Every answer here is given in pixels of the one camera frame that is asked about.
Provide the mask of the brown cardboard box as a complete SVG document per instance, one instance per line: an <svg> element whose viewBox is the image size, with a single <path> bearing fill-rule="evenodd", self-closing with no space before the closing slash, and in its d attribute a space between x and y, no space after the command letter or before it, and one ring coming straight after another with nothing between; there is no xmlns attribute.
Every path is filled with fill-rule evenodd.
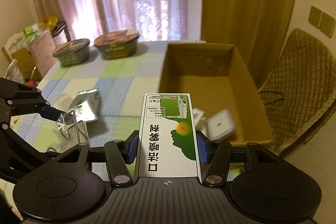
<svg viewBox="0 0 336 224"><path fill-rule="evenodd" d="M235 130L227 140L234 146L273 139L254 80L233 45L169 43L158 91L189 93L191 105L206 118L229 110Z"/></svg>

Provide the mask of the dark instant meal bowl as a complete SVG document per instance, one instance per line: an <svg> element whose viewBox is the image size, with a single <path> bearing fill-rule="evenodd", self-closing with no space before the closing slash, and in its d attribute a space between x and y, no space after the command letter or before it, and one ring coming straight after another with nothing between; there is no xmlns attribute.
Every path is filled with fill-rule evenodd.
<svg viewBox="0 0 336 224"><path fill-rule="evenodd" d="M137 40L140 37L135 29L108 32L94 40L94 46L104 59L120 59L132 56L137 51Z"/></svg>

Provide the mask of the checkered tablecloth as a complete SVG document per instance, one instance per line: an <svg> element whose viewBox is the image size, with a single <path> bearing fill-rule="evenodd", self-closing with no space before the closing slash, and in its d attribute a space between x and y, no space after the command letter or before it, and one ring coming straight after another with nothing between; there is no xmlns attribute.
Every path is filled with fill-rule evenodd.
<svg viewBox="0 0 336 224"><path fill-rule="evenodd" d="M67 110L78 92L98 89L99 119L87 125L91 146L125 140L139 129L144 94L158 90L166 48L166 41L140 42L133 56L105 60L92 47L86 63L68 68L55 63L38 88L60 110Z"/></svg>

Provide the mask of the silver green foil pouch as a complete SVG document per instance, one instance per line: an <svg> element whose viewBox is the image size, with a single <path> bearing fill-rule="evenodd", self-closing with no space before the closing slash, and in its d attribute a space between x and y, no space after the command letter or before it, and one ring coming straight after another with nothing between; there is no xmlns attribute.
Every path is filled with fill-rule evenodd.
<svg viewBox="0 0 336 224"><path fill-rule="evenodd" d="M100 109L101 96L98 89L78 92L70 104L70 110L74 111L76 120L87 123L98 121Z"/></svg>

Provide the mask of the green instant meal bowl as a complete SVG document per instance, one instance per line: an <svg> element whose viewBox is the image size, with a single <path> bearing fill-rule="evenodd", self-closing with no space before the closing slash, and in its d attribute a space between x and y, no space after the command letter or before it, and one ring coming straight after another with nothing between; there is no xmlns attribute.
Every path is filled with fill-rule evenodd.
<svg viewBox="0 0 336 224"><path fill-rule="evenodd" d="M59 59L61 66L79 65L89 59L89 39L77 39L63 43L53 51L53 57Z"/></svg>

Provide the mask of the bag of metal rings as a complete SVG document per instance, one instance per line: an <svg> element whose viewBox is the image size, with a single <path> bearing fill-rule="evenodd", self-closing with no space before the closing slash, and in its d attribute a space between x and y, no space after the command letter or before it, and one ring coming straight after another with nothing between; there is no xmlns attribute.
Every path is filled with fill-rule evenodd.
<svg viewBox="0 0 336 224"><path fill-rule="evenodd" d="M47 152L65 152L77 144L90 144L87 124L76 116L74 109L62 114L56 121L59 142L49 146Z"/></svg>

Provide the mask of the quilted brown chair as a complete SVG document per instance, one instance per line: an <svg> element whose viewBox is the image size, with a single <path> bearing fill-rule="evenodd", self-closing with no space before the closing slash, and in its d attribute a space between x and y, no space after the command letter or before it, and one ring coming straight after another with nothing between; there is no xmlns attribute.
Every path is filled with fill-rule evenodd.
<svg viewBox="0 0 336 224"><path fill-rule="evenodd" d="M272 129L269 149L280 155L333 104L335 57L323 42L295 28L259 93Z"/></svg>

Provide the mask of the green white spray box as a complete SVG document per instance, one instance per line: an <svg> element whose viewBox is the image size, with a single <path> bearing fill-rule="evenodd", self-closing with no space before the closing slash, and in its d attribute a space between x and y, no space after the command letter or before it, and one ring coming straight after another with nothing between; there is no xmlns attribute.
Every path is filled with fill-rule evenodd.
<svg viewBox="0 0 336 224"><path fill-rule="evenodd" d="M135 176L201 178L194 118L188 93L144 95Z"/></svg>

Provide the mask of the white square container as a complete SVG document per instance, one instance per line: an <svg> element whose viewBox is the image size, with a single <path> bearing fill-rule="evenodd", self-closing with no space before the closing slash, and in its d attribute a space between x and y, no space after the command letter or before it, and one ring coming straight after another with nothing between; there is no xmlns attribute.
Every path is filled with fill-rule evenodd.
<svg viewBox="0 0 336 224"><path fill-rule="evenodd" d="M235 123L229 110L224 109L207 120L207 137L211 141L227 138L234 133Z"/></svg>

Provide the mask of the wall socket plate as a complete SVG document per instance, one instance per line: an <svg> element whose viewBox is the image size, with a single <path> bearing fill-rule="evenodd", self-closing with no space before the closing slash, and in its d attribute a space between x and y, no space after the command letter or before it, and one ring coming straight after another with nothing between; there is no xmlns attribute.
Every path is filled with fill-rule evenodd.
<svg viewBox="0 0 336 224"><path fill-rule="evenodd" d="M335 31L335 18L315 6L311 6L308 22L319 29L328 38L332 38Z"/></svg>

